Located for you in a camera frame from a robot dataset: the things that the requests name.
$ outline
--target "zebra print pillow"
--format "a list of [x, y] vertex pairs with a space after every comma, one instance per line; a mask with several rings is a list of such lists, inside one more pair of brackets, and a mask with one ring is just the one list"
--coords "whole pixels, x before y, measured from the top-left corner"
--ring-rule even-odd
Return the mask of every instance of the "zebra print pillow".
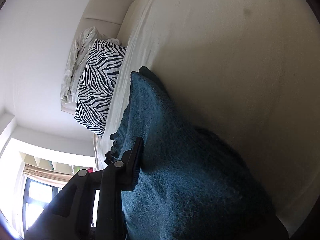
[[78, 86], [75, 120], [102, 136], [126, 48], [96, 39]]

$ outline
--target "dark window frame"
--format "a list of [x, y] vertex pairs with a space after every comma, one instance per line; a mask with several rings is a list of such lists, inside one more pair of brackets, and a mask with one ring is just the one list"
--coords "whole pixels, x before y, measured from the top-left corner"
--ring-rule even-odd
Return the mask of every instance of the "dark window frame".
[[24, 187], [24, 193], [23, 193], [23, 204], [22, 204], [22, 226], [23, 226], [23, 233], [26, 234], [27, 231], [27, 225], [26, 225], [26, 206], [27, 203], [28, 204], [37, 204], [39, 206], [42, 206], [43, 208], [45, 208], [47, 206], [48, 203], [46, 202], [42, 202], [42, 201], [38, 201], [35, 200], [31, 197], [29, 197], [29, 190], [30, 190], [30, 183], [31, 182], [35, 182], [35, 183], [39, 183], [48, 187], [52, 187], [52, 199], [58, 194], [59, 192], [59, 188], [45, 184], [45, 183], [41, 183], [39, 181], [27, 178], [26, 180], [26, 185]]

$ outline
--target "crumpled white blanket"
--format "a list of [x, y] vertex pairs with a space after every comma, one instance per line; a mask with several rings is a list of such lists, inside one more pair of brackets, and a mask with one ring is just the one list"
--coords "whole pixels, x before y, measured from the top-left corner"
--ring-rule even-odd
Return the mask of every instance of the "crumpled white blanket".
[[61, 84], [60, 99], [64, 103], [76, 102], [76, 95], [81, 75], [93, 42], [96, 40], [108, 40], [120, 45], [120, 41], [104, 34], [100, 34], [96, 27], [84, 30], [71, 47], [65, 73]]

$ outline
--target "blue blanket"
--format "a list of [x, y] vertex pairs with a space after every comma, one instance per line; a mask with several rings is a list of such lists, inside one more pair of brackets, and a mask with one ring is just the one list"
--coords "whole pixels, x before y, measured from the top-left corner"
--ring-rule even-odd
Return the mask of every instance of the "blue blanket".
[[122, 192], [131, 240], [233, 239], [274, 212], [239, 154], [185, 121], [146, 67], [131, 73], [129, 104], [107, 155], [121, 158], [136, 136], [145, 142], [139, 182]]

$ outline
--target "bed sheet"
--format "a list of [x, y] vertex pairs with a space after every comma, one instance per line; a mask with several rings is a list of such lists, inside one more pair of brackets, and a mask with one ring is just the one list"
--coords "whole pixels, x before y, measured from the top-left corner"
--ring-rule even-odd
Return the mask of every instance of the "bed sheet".
[[305, 0], [135, 0], [99, 165], [145, 65], [178, 110], [235, 148], [291, 235], [320, 193], [320, 26]]

